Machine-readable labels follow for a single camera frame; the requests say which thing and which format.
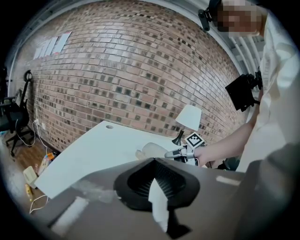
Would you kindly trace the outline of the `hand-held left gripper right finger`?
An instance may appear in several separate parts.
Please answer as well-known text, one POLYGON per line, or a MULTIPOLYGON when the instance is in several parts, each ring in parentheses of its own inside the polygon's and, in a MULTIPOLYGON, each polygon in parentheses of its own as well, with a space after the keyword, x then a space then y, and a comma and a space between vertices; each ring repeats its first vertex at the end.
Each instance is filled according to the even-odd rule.
POLYGON ((168 210, 167 196, 159 185, 161 177, 156 177, 156 223, 163 232, 171 229, 180 232, 180 240, 208 240, 207 231, 218 230, 217 220, 237 190, 244 174, 225 170, 209 169, 165 159, 168 167, 197 178, 197 182, 187 184, 187 192, 181 197, 186 200, 195 190, 195 199, 185 207, 168 210))

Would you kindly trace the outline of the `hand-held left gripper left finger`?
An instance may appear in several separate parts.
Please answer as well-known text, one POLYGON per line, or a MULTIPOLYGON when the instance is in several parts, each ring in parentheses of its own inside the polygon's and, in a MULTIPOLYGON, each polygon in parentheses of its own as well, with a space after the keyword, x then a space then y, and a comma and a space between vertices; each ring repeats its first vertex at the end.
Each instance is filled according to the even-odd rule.
POLYGON ((51 240, 151 240, 152 213, 131 210, 118 198, 113 183, 133 161, 93 172, 61 192, 36 214, 35 221, 51 240))

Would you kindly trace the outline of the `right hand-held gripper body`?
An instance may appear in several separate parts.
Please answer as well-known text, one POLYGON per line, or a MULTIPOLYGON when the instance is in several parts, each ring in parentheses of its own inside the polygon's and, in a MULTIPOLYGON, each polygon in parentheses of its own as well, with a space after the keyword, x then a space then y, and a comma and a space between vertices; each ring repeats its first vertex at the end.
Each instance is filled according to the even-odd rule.
POLYGON ((189 165, 199 165, 199 161, 194 157, 194 151, 198 147, 206 146, 205 141, 196 132, 190 134, 186 141, 186 163, 189 165))

